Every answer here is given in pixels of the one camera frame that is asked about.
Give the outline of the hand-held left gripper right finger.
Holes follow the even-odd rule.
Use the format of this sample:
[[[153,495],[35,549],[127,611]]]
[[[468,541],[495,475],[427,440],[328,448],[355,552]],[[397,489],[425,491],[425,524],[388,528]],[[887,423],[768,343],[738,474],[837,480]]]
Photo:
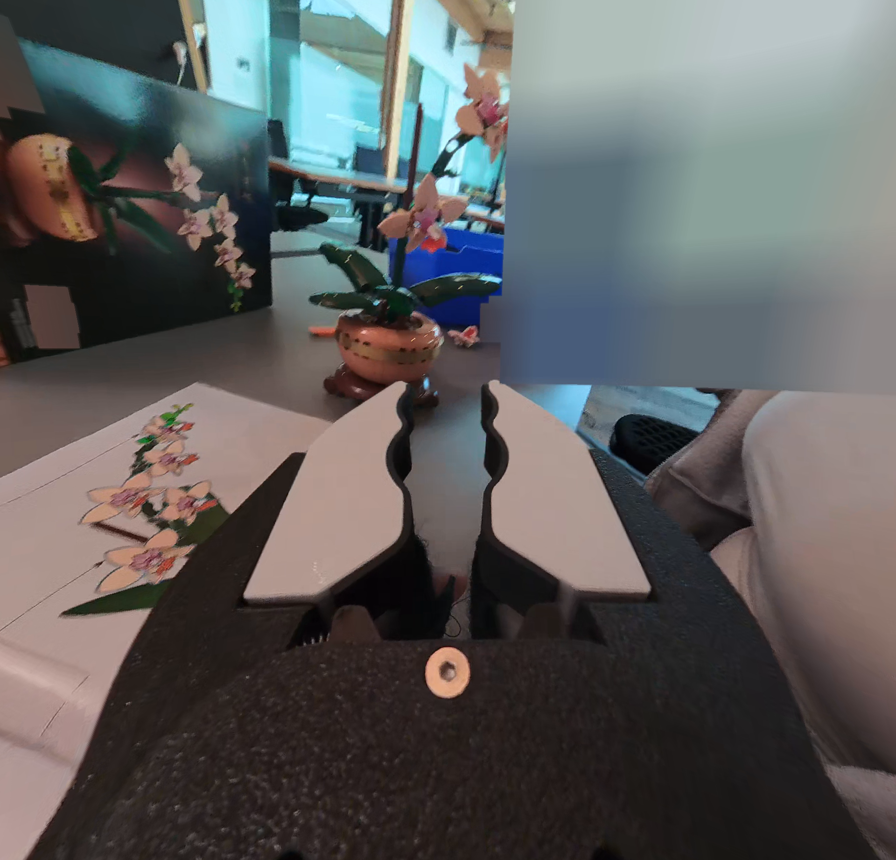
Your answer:
[[[508,385],[481,389],[486,437],[472,596],[523,618],[554,606],[640,604],[651,584],[587,445]]]

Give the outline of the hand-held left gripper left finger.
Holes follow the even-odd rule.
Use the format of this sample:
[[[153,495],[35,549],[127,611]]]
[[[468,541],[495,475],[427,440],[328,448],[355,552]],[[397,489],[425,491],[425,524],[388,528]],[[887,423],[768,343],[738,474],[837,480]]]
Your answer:
[[[243,594],[249,606],[317,604],[384,563],[411,537],[409,386],[395,383],[311,445]]]

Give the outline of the grey desk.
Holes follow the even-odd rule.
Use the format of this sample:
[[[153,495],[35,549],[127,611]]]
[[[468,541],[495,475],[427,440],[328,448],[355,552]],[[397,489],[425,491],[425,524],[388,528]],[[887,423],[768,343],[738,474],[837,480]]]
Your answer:
[[[308,253],[320,240],[300,232],[275,241],[269,308],[2,369],[2,474],[194,382],[306,416],[342,416],[347,402],[322,387],[339,360],[334,342],[308,332],[334,318],[308,304],[308,296],[342,285],[335,267]],[[487,484],[480,389],[503,379],[500,359],[499,344],[450,343],[431,376],[440,404],[412,433],[407,484],[438,580],[469,576]]]

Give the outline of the wooden background desk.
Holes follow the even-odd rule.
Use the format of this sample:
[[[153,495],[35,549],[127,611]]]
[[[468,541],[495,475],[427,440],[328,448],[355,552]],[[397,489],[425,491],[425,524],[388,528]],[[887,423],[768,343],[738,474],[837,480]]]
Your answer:
[[[382,175],[356,173],[341,169],[309,169],[286,159],[271,156],[268,160],[271,172],[290,176],[303,185],[309,186],[304,193],[308,197],[324,196],[323,185],[335,186],[349,194],[349,199],[361,204],[377,204],[379,197],[402,197],[407,192],[408,182],[402,179],[388,179]],[[458,194],[466,200],[467,207],[463,220],[484,225],[490,233],[504,233],[504,214],[497,212],[493,203],[477,204],[469,197]]]

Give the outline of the orchid instruction booklet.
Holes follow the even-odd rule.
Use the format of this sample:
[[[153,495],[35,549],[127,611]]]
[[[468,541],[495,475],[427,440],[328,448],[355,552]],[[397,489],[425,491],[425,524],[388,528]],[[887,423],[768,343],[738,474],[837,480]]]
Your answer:
[[[130,558],[109,552],[152,543],[166,525],[145,512],[108,515],[108,493],[135,477],[138,455],[161,430],[180,430],[185,461],[150,489],[207,482],[213,507],[198,515],[186,544],[205,539],[291,452],[305,451],[328,422],[204,384],[163,397],[128,417],[2,477],[1,849],[26,858],[73,782],[121,664],[149,608],[68,612],[127,588],[162,584],[162,574],[102,585]]]

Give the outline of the black mesh office chair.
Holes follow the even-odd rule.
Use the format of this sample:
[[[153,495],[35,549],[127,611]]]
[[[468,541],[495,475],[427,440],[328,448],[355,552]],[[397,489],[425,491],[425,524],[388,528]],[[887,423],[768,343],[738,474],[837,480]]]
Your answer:
[[[654,416],[620,417],[610,434],[609,452],[636,473],[651,473],[691,443],[699,431]]]

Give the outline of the beige cloth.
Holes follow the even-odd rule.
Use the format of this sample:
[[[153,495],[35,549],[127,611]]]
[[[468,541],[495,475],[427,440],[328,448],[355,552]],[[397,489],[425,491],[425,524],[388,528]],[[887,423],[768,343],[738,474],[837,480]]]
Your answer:
[[[705,552],[752,524],[743,466],[745,432],[776,390],[719,390],[711,420],[647,477],[654,504]]]

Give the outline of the toy brick orchid in pot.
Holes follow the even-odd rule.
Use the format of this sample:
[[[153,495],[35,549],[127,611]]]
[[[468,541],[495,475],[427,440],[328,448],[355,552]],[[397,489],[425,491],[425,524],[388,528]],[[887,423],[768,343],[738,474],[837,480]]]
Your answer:
[[[393,267],[380,271],[356,249],[342,249],[323,243],[319,252],[348,279],[351,289],[313,294],[312,305],[340,313],[332,336],[342,364],[325,379],[330,395],[364,402],[393,384],[408,384],[416,406],[434,407],[438,394],[430,372],[441,352],[444,335],[440,325],[424,310],[459,299],[481,301],[497,293],[502,285],[498,275],[449,273],[419,283],[405,283],[409,253],[430,253],[449,247],[449,224],[462,218],[468,201],[460,196],[442,195],[438,181],[448,162],[470,140],[481,139],[497,158],[508,129],[509,104],[502,99],[496,70],[465,66],[467,102],[455,116],[458,133],[445,146],[432,169],[418,177],[420,135],[423,112],[418,108],[407,187],[397,208],[377,226],[387,240],[395,240]]]

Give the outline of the blue plastic bin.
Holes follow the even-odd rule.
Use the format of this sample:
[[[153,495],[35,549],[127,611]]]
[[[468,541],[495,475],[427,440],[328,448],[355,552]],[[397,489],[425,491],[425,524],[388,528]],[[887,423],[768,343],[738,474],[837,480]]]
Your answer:
[[[448,228],[446,247],[429,252],[415,249],[406,254],[402,284],[414,283],[456,273],[503,276],[504,238],[499,234],[476,233]],[[426,310],[443,328],[463,330],[479,326],[480,307],[491,296],[461,297]]]

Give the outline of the black background office chair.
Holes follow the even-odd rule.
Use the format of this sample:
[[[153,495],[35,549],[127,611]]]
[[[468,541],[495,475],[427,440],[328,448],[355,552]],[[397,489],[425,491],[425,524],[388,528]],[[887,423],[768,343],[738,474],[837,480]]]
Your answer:
[[[282,121],[268,119],[269,157],[287,159],[287,141]],[[325,224],[329,216],[311,205],[293,204],[297,179],[288,172],[270,169],[269,187],[273,202],[273,221],[278,232],[298,232]]]

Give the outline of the dark orchid picture box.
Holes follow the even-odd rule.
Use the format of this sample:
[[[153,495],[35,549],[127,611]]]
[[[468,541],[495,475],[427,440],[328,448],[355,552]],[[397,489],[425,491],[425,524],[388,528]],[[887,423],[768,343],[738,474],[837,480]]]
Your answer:
[[[2,365],[273,303],[259,112],[19,39],[2,110]]]

